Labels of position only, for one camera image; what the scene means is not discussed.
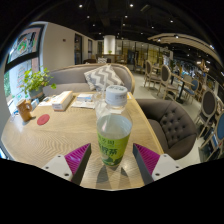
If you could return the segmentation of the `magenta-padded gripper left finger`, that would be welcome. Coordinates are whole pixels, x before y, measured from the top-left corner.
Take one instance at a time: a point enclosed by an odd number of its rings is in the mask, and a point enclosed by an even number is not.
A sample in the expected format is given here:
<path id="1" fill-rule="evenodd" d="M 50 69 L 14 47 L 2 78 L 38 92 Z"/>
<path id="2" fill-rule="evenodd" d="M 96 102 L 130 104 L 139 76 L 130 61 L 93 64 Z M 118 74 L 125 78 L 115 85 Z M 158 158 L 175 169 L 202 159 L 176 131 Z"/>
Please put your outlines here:
<path id="1" fill-rule="evenodd" d="M 90 155 L 91 144 L 88 143 L 71 151 L 67 155 L 56 155 L 42 169 L 79 185 Z"/>

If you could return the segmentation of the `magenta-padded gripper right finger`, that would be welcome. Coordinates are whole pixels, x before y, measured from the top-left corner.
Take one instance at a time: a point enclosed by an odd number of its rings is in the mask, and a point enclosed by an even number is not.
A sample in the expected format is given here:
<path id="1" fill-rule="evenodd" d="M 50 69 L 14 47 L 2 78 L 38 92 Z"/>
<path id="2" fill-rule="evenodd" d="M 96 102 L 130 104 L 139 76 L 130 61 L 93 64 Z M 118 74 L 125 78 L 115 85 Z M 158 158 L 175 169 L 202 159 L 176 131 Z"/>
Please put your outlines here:
<path id="1" fill-rule="evenodd" d="M 133 144 L 133 155 L 145 185 L 182 169 L 168 154 L 159 155 L 136 143 Z"/>

